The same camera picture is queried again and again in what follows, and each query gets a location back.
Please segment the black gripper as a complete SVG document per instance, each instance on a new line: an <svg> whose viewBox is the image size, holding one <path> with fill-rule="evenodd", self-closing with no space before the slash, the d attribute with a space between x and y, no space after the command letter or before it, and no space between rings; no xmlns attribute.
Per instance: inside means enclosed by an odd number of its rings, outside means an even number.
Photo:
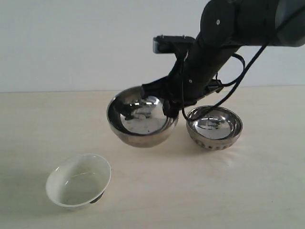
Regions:
<svg viewBox="0 0 305 229"><path fill-rule="evenodd" d="M197 102L202 99L208 83L239 48L238 45L213 47L198 35L178 72L170 77L169 82L168 76L165 76L142 84L141 98L170 98L163 102L163 114L177 117L183 106L182 101Z"/></svg>

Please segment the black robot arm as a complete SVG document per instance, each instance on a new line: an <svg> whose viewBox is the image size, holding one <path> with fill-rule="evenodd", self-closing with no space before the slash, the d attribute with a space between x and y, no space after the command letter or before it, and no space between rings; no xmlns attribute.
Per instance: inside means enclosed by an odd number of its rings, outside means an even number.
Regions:
<svg viewBox="0 0 305 229"><path fill-rule="evenodd" d="M164 114L173 117L223 89L224 84L214 77L241 47L300 47L304 43L302 0L211 0L195 38L154 37L154 53L173 53L176 62L167 76L143 84L141 97L163 99Z"/></svg>

